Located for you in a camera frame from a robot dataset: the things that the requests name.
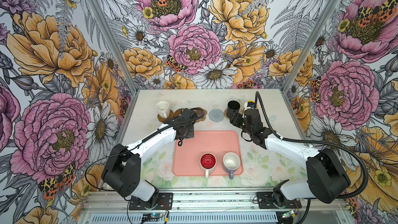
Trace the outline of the woven rattan round coaster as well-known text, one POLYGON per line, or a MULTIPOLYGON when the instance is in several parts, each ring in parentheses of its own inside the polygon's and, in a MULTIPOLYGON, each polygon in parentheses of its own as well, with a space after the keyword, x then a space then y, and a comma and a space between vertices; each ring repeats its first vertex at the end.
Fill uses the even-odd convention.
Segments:
POLYGON ((228 116, 228 109, 225 109, 224 110, 224 116, 229 120, 230 118, 229 118, 229 116, 228 116))

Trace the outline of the brown paw shaped coaster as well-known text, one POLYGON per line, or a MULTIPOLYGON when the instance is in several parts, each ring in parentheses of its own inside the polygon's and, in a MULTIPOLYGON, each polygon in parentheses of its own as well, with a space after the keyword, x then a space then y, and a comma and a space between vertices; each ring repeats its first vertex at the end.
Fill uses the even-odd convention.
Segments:
POLYGON ((203 108, 198 107, 194 111, 197 113, 198 116, 202 116, 202 118, 196 120, 196 123, 206 120, 207 110, 204 110, 203 108))

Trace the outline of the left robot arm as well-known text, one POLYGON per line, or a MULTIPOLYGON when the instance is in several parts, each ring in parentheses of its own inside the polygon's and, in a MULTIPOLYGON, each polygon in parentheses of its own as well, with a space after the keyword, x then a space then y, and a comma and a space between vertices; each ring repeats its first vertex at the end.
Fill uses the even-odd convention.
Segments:
POLYGON ((181 114, 165 121, 147 137, 123 146, 116 145, 107 159, 102 180, 120 196, 132 196, 141 201, 145 208, 154 208, 159 200, 159 190, 141 179, 141 168, 146 159, 157 150, 175 140, 182 144, 184 139, 194 137, 194 124, 205 116, 199 107, 185 108, 181 114))

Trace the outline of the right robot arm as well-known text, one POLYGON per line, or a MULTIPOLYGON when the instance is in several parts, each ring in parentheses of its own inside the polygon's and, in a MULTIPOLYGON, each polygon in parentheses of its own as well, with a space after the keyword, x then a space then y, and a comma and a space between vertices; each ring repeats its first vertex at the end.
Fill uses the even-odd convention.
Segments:
POLYGON ((230 123, 248 134, 250 142, 276 152, 300 165, 306 170, 307 179, 301 181, 280 182, 273 189, 273 201, 278 207, 295 199, 317 199, 331 203, 337 199, 351 181, 336 154, 325 148, 304 146, 278 138, 270 128, 263 126, 258 109, 248 109, 244 114, 228 113, 230 123))

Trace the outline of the grey round felt coaster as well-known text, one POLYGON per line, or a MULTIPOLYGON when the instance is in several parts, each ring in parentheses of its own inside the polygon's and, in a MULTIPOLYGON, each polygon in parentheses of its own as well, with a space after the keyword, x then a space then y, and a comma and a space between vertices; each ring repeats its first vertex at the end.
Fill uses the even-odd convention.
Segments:
POLYGON ((209 119, 213 122, 221 122, 224 120, 224 112, 220 109, 213 109, 208 114, 209 119))

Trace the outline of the dark brown round coaster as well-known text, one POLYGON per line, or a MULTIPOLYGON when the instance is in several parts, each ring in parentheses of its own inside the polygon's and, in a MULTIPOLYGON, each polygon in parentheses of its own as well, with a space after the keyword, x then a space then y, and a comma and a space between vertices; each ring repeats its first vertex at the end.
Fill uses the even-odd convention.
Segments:
POLYGON ((174 113, 174 117, 180 116, 183 111, 184 111, 183 108, 180 108, 180 109, 176 110, 176 112, 174 113))

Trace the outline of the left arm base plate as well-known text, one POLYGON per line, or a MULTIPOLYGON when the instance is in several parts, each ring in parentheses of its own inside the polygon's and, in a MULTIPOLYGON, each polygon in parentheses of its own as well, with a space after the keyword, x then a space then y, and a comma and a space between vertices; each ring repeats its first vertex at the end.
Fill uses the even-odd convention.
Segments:
POLYGON ((148 201, 144 201, 137 197, 132 197, 128 209, 130 211, 138 210, 171 210, 173 205, 172 193, 158 193, 156 192, 148 201))

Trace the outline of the black mug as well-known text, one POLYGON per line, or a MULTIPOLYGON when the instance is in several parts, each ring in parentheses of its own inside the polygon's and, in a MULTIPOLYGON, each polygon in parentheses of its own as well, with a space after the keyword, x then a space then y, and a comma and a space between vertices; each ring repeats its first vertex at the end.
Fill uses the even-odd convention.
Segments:
POLYGON ((240 112, 240 103, 238 101, 229 101, 227 104, 228 116, 232 117, 233 114, 240 112))

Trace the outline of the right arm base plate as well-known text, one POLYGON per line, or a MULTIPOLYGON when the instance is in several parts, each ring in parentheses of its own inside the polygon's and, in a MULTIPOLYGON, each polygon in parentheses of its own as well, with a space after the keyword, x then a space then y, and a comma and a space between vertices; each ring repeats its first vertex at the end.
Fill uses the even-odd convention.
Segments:
POLYGON ((300 209, 300 201, 288 200, 278 192, 257 192, 255 199, 260 209, 300 209))

